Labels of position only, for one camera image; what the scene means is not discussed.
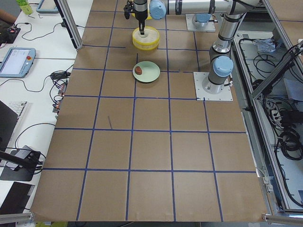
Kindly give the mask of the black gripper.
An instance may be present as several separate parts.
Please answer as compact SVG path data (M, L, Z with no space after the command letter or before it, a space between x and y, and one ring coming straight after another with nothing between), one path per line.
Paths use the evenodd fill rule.
M124 16L126 19L130 18L130 14L134 13L135 18L139 21L140 35L144 35L145 20L148 17L148 3L147 0L128 0L124 6Z

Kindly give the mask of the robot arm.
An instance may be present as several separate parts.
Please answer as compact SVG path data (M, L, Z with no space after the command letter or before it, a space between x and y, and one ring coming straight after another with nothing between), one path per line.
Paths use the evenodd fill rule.
M198 37L210 44L210 63L220 56L230 56L231 43L242 23L243 18L250 10L258 5L258 0L128 0L124 7L125 18L131 13L139 23L139 31L144 33L145 21L150 15L155 20L161 20L172 15L176 19L180 15L189 14L223 14L219 19L220 29L214 35L199 33Z
M196 30L210 30L214 27L214 21L211 14L194 14L192 24Z

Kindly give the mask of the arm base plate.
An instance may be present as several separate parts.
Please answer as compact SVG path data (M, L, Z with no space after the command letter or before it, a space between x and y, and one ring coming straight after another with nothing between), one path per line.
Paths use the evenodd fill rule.
M215 20L211 14L186 14L187 30L194 32L215 32Z
M221 85L209 81L208 72L193 72L198 101L233 101L231 86L228 79Z

